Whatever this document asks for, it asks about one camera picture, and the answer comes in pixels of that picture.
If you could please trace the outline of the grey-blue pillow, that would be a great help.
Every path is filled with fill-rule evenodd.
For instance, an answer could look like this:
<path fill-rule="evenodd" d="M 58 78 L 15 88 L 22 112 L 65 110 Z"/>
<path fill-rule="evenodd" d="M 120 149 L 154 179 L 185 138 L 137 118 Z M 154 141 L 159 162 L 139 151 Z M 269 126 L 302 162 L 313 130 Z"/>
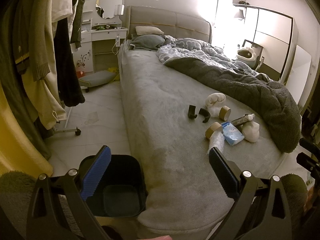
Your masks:
<path fill-rule="evenodd" d="M 131 40 L 129 46 L 133 50 L 151 50 L 157 51 L 165 42 L 161 35 L 146 34 L 136 36 Z"/>

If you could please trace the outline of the black hanging garment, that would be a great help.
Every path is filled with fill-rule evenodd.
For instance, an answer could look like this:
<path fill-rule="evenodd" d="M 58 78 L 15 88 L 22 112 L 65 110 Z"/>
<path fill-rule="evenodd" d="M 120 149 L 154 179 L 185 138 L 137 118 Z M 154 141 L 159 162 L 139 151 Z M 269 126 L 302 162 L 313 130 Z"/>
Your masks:
<path fill-rule="evenodd" d="M 54 37 L 57 88 L 60 100 L 67 107 L 75 107 L 85 102 L 76 75 L 71 46 L 69 43 L 67 18 L 57 22 Z"/>

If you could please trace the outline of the clothes rack wheeled base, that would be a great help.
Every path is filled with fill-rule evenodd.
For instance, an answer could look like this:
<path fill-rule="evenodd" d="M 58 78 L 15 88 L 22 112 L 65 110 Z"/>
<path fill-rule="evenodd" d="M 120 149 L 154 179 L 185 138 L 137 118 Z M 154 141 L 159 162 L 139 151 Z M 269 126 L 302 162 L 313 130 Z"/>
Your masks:
<path fill-rule="evenodd" d="M 64 122 L 63 128 L 56 127 L 56 126 L 53 127 L 53 134 L 54 134 L 54 135 L 56 135 L 56 134 L 63 134 L 63 133 L 74 133 L 75 136 L 80 136 L 80 135 L 81 135 L 82 131 L 81 131 L 81 129 L 78 128 L 77 126 L 75 126 L 75 127 L 73 127 L 73 128 L 69 128 L 69 127 L 68 127 L 72 110 L 73 110 L 73 107 L 69 107 L 69 108 L 68 108 L 67 118 L 66 118 L 66 120 L 65 120 L 65 122 Z"/>

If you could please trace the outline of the dark tube wrapper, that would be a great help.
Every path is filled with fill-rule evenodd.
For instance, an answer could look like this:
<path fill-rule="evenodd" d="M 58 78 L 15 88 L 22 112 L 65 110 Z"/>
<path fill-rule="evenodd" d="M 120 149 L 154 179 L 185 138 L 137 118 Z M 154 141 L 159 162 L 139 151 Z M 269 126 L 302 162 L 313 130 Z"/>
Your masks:
<path fill-rule="evenodd" d="M 235 127 L 241 126 L 249 121 L 253 121 L 255 118 L 255 114 L 245 114 L 242 117 L 234 119 L 231 121 L 232 125 Z"/>

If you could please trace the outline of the black plastic hook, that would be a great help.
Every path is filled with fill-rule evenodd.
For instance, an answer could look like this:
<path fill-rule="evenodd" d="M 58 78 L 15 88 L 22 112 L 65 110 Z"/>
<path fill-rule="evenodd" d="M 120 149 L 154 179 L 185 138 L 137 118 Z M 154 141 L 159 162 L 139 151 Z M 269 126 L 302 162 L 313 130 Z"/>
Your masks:
<path fill-rule="evenodd" d="M 211 118 L 210 112 L 207 109 L 204 109 L 204 108 L 200 108 L 199 115 L 203 116 L 202 122 L 204 124 L 207 123 Z"/>
<path fill-rule="evenodd" d="M 189 118 L 189 119 L 196 119 L 196 118 L 197 118 L 196 106 L 194 106 L 194 105 L 189 105 L 189 108 L 188 108 L 188 118 Z"/>

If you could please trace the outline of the white dressing table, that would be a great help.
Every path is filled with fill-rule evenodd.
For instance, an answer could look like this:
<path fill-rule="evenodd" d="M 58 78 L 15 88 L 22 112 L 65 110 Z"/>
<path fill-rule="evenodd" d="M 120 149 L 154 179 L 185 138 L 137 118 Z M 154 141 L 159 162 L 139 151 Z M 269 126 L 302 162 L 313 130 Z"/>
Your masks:
<path fill-rule="evenodd" d="M 118 52 L 127 37 L 119 16 L 101 18 L 90 0 L 84 6 L 81 26 L 81 47 L 74 50 L 73 60 L 77 77 L 107 70 L 119 73 Z"/>

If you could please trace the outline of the clear bubble wrap piece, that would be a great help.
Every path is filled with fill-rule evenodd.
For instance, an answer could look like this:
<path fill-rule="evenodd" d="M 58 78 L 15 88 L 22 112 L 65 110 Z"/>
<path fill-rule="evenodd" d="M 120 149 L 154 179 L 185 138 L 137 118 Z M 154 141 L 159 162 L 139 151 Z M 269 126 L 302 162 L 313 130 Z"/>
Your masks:
<path fill-rule="evenodd" d="M 223 133 L 220 131 L 215 131 L 210 139 L 209 139 L 209 147 L 208 147 L 208 152 L 212 148 L 216 147 L 221 153 L 224 152 L 225 148 L 225 137 L 223 136 Z"/>

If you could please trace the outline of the white tissue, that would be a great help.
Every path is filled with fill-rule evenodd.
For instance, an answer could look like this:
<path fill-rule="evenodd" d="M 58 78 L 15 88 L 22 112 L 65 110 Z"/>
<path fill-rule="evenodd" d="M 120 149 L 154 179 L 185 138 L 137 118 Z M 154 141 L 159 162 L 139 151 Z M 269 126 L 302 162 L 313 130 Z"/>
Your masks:
<path fill-rule="evenodd" d="M 243 124 L 242 134 L 245 139 L 251 143 L 257 142 L 260 136 L 259 132 L 260 125 L 254 121 L 249 121 Z"/>
<path fill-rule="evenodd" d="M 226 101 L 226 96 L 225 94 L 222 93 L 213 93 L 210 94 L 205 101 L 206 107 L 211 108 L 211 107 L 221 107 Z"/>

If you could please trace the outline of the blue wet wipes pack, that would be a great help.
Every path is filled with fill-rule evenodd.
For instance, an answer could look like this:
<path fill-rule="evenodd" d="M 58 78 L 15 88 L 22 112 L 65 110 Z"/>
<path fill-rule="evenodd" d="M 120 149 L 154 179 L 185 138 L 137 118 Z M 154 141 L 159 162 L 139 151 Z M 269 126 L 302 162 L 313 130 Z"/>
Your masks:
<path fill-rule="evenodd" d="M 234 146 L 244 140 L 244 135 L 231 122 L 224 122 L 221 126 L 223 136 L 229 145 Z"/>

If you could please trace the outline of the olive knit hanging sweater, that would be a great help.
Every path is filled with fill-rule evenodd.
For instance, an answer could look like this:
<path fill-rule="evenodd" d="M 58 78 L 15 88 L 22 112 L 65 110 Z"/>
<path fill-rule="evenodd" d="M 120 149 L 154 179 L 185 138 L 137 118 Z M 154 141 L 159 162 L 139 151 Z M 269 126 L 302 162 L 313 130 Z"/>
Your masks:
<path fill-rule="evenodd" d="M 44 79 L 55 64 L 52 5 L 53 0 L 35 0 L 31 10 L 29 59 L 34 81 Z"/>

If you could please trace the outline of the brown tape roll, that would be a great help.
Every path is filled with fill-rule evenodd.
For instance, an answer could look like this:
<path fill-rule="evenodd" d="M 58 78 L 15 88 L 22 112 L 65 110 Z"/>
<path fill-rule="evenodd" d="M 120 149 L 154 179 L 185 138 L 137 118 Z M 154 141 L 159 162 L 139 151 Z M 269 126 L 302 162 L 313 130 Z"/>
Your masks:
<path fill-rule="evenodd" d="M 219 118 L 223 121 L 227 121 L 231 114 L 231 109 L 228 106 L 222 106 L 219 111 Z"/>
<path fill-rule="evenodd" d="M 207 128 L 205 132 L 205 137 L 209 140 L 214 132 L 216 131 L 222 132 L 222 130 L 223 130 L 222 125 L 218 122 L 214 122 L 210 127 Z"/>

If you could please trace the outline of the grey bed with blanket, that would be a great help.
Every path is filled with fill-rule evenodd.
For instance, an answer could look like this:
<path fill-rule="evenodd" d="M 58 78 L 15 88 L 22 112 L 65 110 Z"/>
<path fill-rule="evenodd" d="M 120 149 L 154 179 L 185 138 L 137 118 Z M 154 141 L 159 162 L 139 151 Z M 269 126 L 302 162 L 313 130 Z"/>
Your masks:
<path fill-rule="evenodd" d="M 140 162 L 148 191 L 138 216 L 138 236 L 170 235 L 205 239 L 230 210 L 228 198 L 208 160 L 205 132 L 210 124 L 189 119 L 189 105 L 203 107 L 215 92 L 199 81 L 165 66 L 157 53 L 121 45 L 119 69 L 131 153 Z M 224 156 L 241 170 L 270 177 L 284 159 L 263 118 L 226 95 L 231 119 L 255 114 L 257 142 L 225 145 Z"/>

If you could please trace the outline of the beige pillow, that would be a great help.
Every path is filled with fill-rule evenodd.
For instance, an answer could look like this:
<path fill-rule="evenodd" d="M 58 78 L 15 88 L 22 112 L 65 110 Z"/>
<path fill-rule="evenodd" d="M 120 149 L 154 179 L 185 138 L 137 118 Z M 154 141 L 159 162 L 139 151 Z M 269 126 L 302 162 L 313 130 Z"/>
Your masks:
<path fill-rule="evenodd" d="M 154 34 L 154 35 L 163 35 L 164 32 L 154 26 L 136 26 L 135 27 L 136 34 L 137 35 L 148 35 L 148 34 Z"/>

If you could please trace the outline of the grey upholstered headboard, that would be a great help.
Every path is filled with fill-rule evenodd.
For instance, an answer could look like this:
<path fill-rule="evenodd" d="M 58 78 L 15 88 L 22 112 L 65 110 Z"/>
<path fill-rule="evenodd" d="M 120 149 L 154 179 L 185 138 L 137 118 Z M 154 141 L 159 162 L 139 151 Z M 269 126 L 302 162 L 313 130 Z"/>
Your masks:
<path fill-rule="evenodd" d="M 179 12 L 127 6 L 123 20 L 129 35 L 136 32 L 136 26 L 148 26 L 157 27 L 165 35 L 175 38 L 194 38 L 208 43 L 212 41 L 212 26 L 207 20 Z"/>

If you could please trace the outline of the white sliding wardrobe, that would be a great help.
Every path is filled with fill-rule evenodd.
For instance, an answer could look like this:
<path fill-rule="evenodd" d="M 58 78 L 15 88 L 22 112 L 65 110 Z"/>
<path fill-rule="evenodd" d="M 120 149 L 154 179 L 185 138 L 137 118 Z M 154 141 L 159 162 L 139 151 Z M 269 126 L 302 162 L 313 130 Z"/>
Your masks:
<path fill-rule="evenodd" d="M 295 20 L 289 15 L 249 4 L 234 4 L 239 23 L 234 27 L 234 42 L 238 47 L 262 47 L 257 52 L 262 59 L 257 72 L 275 81 L 283 81 L 289 71 L 297 43 Z"/>

